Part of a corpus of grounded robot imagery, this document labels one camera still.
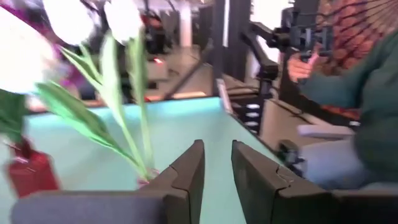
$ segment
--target teal table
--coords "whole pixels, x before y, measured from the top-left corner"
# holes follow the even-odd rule
[[[94,109],[119,142],[125,143],[110,111]],[[126,106],[129,127],[139,141],[139,108]],[[236,139],[276,161],[249,131],[226,114],[219,98],[165,101],[149,105],[150,131],[158,170],[164,170],[194,140],[202,139],[206,152],[206,176],[201,223],[243,224],[244,216],[233,180],[231,145]],[[62,187],[66,190],[134,190],[136,175],[130,165],[109,149],[85,139],[52,114],[29,118],[28,136],[35,147],[50,154]],[[10,158],[0,146],[0,164]],[[16,201],[4,173],[0,174],[0,223],[9,223]]]

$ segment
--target camera rig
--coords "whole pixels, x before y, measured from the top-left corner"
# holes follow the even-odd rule
[[[299,16],[326,17],[325,15],[300,14],[300,10],[296,7],[285,9],[283,14],[288,14],[290,19],[283,21],[281,27],[272,30],[260,22],[250,22],[248,28],[241,33],[241,40],[249,46],[259,64],[259,70],[256,74],[259,88],[242,87],[255,90],[250,93],[228,95],[231,102],[231,113],[234,113],[255,134],[260,134],[261,132],[264,100],[273,97],[271,93],[272,83],[280,73],[279,64],[268,58],[257,37],[263,38],[268,47],[279,49],[282,53],[288,54],[287,57],[291,54],[292,51],[290,49],[292,49],[293,52],[300,54],[303,62],[307,62],[312,56],[316,45],[319,46],[318,54],[321,57],[331,55],[333,43],[332,26],[319,28],[317,24],[309,26],[296,25]]]

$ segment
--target red light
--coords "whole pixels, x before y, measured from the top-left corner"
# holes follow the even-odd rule
[[[156,63],[163,63],[159,58],[155,58],[154,61],[155,61]]]

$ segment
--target floor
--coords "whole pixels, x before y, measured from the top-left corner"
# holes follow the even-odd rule
[[[150,96],[162,96],[170,91],[186,74],[186,72],[198,60],[198,50],[192,49],[178,49],[173,54],[167,57],[167,63],[170,69],[178,72],[178,74],[171,74],[170,80],[167,82],[159,83],[158,90],[149,90]],[[207,95],[211,94],[211,71],[210,65],[204,64],[197,70],[195,75],[187,82],[185,86],[179,91],[180,93],[202,91]],[[224,80],[227,88],[233,86],[243,85],[243,83],[233,80],[230,76],[225,75]],[[256,82],[247,77],[246,83],[248,85],[256,85]],[[296,127],[301,124],[307,124],[305,121],[292,116],[292,113],[283,109],[278,104],[277,99],[268,100],[265,102],[266,107],[264,110],[263,124],[261,139],[266,142],[270,147],[275,148],[278,140],[289,139],[296,142],[299,146],[320,142],[322,140],[304,138],[297,134]]]

